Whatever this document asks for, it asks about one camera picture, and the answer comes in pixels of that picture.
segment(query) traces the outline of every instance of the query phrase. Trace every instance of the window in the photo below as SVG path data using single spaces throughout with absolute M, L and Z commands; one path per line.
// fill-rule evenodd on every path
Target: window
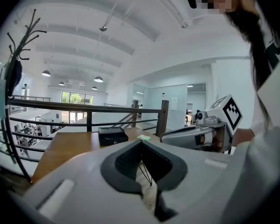
M 63 91 L 61 96 L 61 103 L 92 105 L 93 95 Z M 82 112 L 61 111 L 61 121 L 64 123 L 74 123 L 82 118 L 85 118 L 86 116 L 87 116 L 86 112 L 82 113 Z

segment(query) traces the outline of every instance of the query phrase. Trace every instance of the coat rack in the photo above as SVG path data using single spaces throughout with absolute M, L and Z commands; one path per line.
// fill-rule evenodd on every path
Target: coat rack
M 39 35 L 36 35 L 35 37 L 30 38 L 30 36 L 33 33 L 36 32 L 43 32 L 43 33 L 47 33 L 46 31 L 41 31 L 41 30 L 35 30 L 33 31 L 34 27 L 36 26 L 36 24 L 40 21 L 41 18 L 38 18 L 35 22 L 34 20 L 34 16 L 35 16 L 35 12 L 36 9 L 34 9 L 33 11 L 33 16 L 31 19 L 31 23 L 29 26 L 25 26 L 27 28 L 27 31 L 24 35 L 24 37 L 22 38 L 19 46 L 16 48 L 15 42 L 13 40 L 13 38 L 11 37 L 10 33 L 8 32 L 7 35 L 10 38 L 10 40 L 13 43 L 13 48 L 12 45 L 9 45 L 9 50 L 11 52 L 11 61 L 9 63 L 6 64 L 6 67 L 3 67 L 1 72 L 4 72 L 4 74 L 0 74 L 0 119 L 1 119 L 1 128 L 2 128 L 2 133 L 3 133 L 3 137 L 4 137 L 4 141 L 5 144 L 7 146 L 7 150 L 9 155 L 11 156 L 13 162 L 17 162 L 21 171 L 23 172 L 24 176 L 27 178 L 27 180 L 30 181 L 30 176 L 27 173 L 27 171 L 25 170 L 25 167 L 23 166 L 20 157 L 17 153 L 16 150 L 16 146 L 14 145 L 14 140 L 13 140 L 13 136 L 12 136 L 12 131 L 10 128 L 10 122 L 9 122 L 9 110 L 8 110 L 8 101 L 12 100 L 14 97 L 9 97 L 8 96 L 8 92 L 10 89 L 13 89 L 13 87 L 10 87 L 10 85 L 14 85 L 11 83 L 11 79 L 16 76 L 16 70 L 14 69 L 15 63 L 16 61 L 18 61 L 19 59 L 21 60 L 29 60 L 29 58 L 22 58 L 21 57 L 21 52 L 23 51 L 30 51 L 31 49 L 25 49 L 25 46 L 27 44 L 29 44 L 30 42 L 32 42 L 34 39 L 36 39 L 37 37 L 39 37 Z
M 16 60 L 21 59 L 21 60 L 29 60 L 29 58 L 22 58 L 21 57 L 21 52 L 23 51 L 30 51 L 31 49 L 25 49 L 24 47 L 32 42 L 34 39 L 36 39 L 37 37 L 39 37 L 39 35 L 36 35 L 35 37 L 31 38 L 30 40 L 29 37 L 36 32 L 43 32 L 43 33 L 47 33 L 46 31 L 42 31 L 42 30 L 35 30 L 33 31 L 34 27 L 36 26 L 36 24 L 40 21 L 41 18 L 38 18 L 35 22 L 34 22 L 34 16 L 35 16 L 35 12 L 36 9 L 34 9 L 33 11 L 33 15 L 32 15 L 32 19 L 30 22 L 30 25 L 27 26 L 25 25 L 25 27 L 27 28 L 27 31 L 24 35 L 24 37 L 22 38 L 19 46 L 16 48 L 15 42 L 13 40 L 13 38 L 11 37 L 10 33 L 8 32 L 7 35 L 10 38 L 10 40 L 12 41 L 13 45 L 14 45 L 14 49 L 12 49 L 12 45 L 9 45 L 9 50 L 11 52 L 12 55 L 12 59 L 11 62 L 9 63 L 9 65 L 7 66 L 7 71 L 6 71 L 6 86 L 5 86 L 5 105 L 7 105 L 7 101 L 8 101 L 8 89 L 9 89 L 9 85 L 10 85 L 10 79 L 12 76 L 12 72 L 13 72 L 13 68 L 14 68 L 14 63 L 16 62 Z

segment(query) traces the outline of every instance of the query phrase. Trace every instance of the black bag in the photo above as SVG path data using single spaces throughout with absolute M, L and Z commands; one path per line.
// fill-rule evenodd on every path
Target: black bag
M 19 84 L 21 78 L 22 78 L 22 64 L 21 62 L 16 60 L 10 77 L 8 96 L 13 95 L 14 89 Z

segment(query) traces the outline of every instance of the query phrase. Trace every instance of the ceiling light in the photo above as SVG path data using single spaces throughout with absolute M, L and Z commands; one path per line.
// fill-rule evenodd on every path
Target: ceiling light
M 100 82 L 100 83 L 101 83 L 101 82 L 104 82 L 102 77 L 95 77 L 95 78 L 94 78 L 94 81 L 95 81 L 95 82 Z
M 48 70 L 44 70 L 42 72 L 42 75 L 45 76 L 45 77 L 50 77 L 51 76 L 51 73 L 48 71 Z
M 106 26 L 102 26 L 101 28 L 99 28 L 102 32 L 105 32 L 107 30 Z

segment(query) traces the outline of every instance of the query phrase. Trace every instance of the floor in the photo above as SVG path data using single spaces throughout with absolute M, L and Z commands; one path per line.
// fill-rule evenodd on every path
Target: floor
M 8 190 L 12 190 L 20 196 L 23 196 L 31 187 L 26 178 L 5 169 L 1 169 L 0 177 Z
M 145 173 L 145 169 L 143 164 L 140 165 L 140 168 L 142 171 Z M 140 168 L 137 170 L 137 176 L 136 176 L 136 181 L 141 185 L 142 187 L 142 193 L 143 193 L 143 203 L 144 205 L 150 210 L 152 214 L 154 214 L 154 209 L 155 209 L 155 202 L 156 202 L 156 195 L 157 195 L 157 185 L 152 181 L 152 186 L 150 186 L 148 180 L 146 177 L 143 175 L 141 172 Z

